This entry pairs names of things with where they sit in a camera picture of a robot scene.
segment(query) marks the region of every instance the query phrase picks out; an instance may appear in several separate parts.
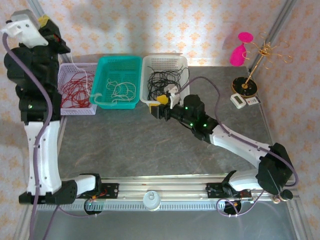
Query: plastic basket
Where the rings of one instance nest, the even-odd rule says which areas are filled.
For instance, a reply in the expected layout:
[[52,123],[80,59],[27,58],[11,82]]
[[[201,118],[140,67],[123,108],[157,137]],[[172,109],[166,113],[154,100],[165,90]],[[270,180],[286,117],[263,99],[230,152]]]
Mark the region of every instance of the plastic basket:
[[[139,102],[142,58],[139,56],[104,56],[99,59],[93,81],[90,102],[102,109],[134,109]],[[133,99],[119,100],[113,96],[114,89],[107,88],[108,82],[131,83],[119,88],[123,91],[135,92]]]
[[[80,69],[84,69],[87,73],[96,74],[96,63],[75,63],[75,65]],[[58,73],[58,91],[60,94],[62,94],[62,86],[69,82],[76,73],[79,73],[79,77],[86,76],[84,71],[80,71],[72,63],[62,63],[60,65]],[[86,108],[61,108],[61,115],[95,115],[96,110],[96,104],[90,104],[90,106]]]
[[[180,55],[149,55],[143,58],[141,86],[140,86],[140,100],[143,103],[159,104],[156,100],[148,100],[148,80],[150,75],[155,71],[179,70],[188,67],[188,61],[184,56]],[[189,79],[189,72],[184,70],[181,74],[180,85],[183,86]],[[183,104],[184,98],[190,94],[189,86],[180,93],[180,104]]]

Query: red wire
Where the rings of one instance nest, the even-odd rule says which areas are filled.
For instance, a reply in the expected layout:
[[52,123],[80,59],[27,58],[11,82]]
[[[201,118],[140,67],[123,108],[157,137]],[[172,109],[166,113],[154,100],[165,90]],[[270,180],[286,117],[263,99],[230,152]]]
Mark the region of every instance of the red wire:
[[[94,74],[87,72],[87,77],[83,76],[81,78],[77,78],[78,74],[82,74],[82,72],[77,72],[74,74],[70,81],[65,83],[62,88],[62,101],[61,108],[89,108],[90,107],[90,96],[88,95],[86,84],[89,93],[91,92],[93,85],[93,77]],[[66,103],[71,103],[71,106],[64,106]]]

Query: patterned wallpaper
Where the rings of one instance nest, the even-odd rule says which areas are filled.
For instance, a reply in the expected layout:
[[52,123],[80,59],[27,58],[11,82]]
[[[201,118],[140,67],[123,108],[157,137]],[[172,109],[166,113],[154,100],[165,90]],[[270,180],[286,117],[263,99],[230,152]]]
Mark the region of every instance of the patterned wallpaper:
[[272,139],[282,143],[300,177],[298,190],[315,239],[320,233],[320,1],[300,0],[279,40],[290,47],[255,76]]
[[[320,119],[315,111],[320,107],[316,96],[320,53],[316,48],[310,50],[319,42],[316,32],[319,8],[316,10],[317,0],[312,1],[311,5],[302,2],[300,8],[304,10],[295,10],[288,25],[290,30],[283,31],[285,39],[291,42],[295,62],[285,70],[279,65],[281,69],[260,71],[257,82],[263,89],[260,94],[266,102],[264,108],[273,137],[286,145],[293,143],[289,152],[302,177],[300,190],[312,193],[310,198],[305,198],[305,207],[317,206],[319,211],[320,199],[314,194],[316,187],[311,186],[314,182],[320,184],[320,175],[315,171],[320,162],[315,152],[319,144],[316,136],[319,136]],[[240,44],[237,34],[248,31],[257,37],[260,31],[268,32],[284,2],[264,0],[261,10],[261,0],[40,0],[46,14],[60,27],[74,56],[175,51],[186,56],[190,66],[229,65],[232,50]],[[2,25],[14,11],[28,7],[26,0],[1,4]],[[295,53],[302,43],[302,52]],[[12,48],[17,44],[9,40]],[[29,163],[27,137],[20,121],[15,85],[6,77],[4,54],[4,48],[0,47],[0,239],[12,239],[22,211],[18,196],[26,189]],[[278,86],[271,88],[268,83]],[[285,86],[289,86],[290,91],[285,92]],[[313,230],[318,230],[319,212],[311,214],[308,208],[308,213]]]
[[241,31],[268,32],[285,0],[39,0],[74,56],[183,53],[225,66]]
[[[0,28],[16,10],[28,8],[26,0],[11,0],[0,4]],[[9,39],[9,46],[18,42]],[[15,84],[8,80],[4,66],[5,49],[0,46],[0,239],[11,240],[23,207],[18,196],[26,190],[29,177],[28,140],[20,121],[19,99]]]

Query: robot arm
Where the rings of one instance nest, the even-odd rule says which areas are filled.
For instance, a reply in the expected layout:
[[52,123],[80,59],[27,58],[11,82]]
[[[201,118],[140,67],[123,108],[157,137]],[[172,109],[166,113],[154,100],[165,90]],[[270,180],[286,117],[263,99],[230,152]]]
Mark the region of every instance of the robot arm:
[[292,171],[286,164],[260,150],[268,150],[292,165],[286,149],[281,144],[275,143],[270,146],[260,143],[224,125],[219,125],[217,120],[206,115],[205,105],[198,95],[186,96],[183,106],[178,104],[170,106],[170,103],[152,106],[151,114],[157,119],[164,118],[166,121],[171,118],[176,119],[189,128],[199,140],[225,148],[250,162],[255,169],[236,171],[228,176],[229,187],[234,191],[262,188],[276,196],[292,175]]
[[58,92],[58,54],[70,49],[61,38],[59,28],[46,16],[38,21],[30,10],[16,11],[1,30],[19,39],[19,47],[12,52],[27,66],[45,88],[52,102],[53,113],[41,137],[34,166],[34,145],[40,129],[48,116],[44,96],[24,70],[7,53],[4,65],[7,77],[16,83],[21,120],[28,139],[30,176],[26,192],[19,196],[22,204],[33,204],[36,194],[34,168],[39,175],[39,200],[41,204],[71,204],[77,196],[87,191],[99,191],[98,174],[83,174],[61,181],[58,170],[57,140],[60,127],[62,96]]

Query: pink basket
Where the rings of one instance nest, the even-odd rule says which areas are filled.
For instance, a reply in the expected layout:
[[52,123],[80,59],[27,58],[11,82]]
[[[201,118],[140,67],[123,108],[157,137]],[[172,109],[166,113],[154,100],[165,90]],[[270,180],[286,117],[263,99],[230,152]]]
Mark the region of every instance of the pink basket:
[[[97,63],[75,63],[75,65],[80,69],[84,69],[87,73],[96,74]],[[76,73],[79,73],[79,77],[86,76],[84,71],[77,69],[72,63],[62,63],[60,65],[58,73],[58,91],[60,94],[62,94],[61,88],[63,85],[69,82]],[[61,108],[61,115],[95,115],[96,110],[96,104],[90,104],[86,108]]]

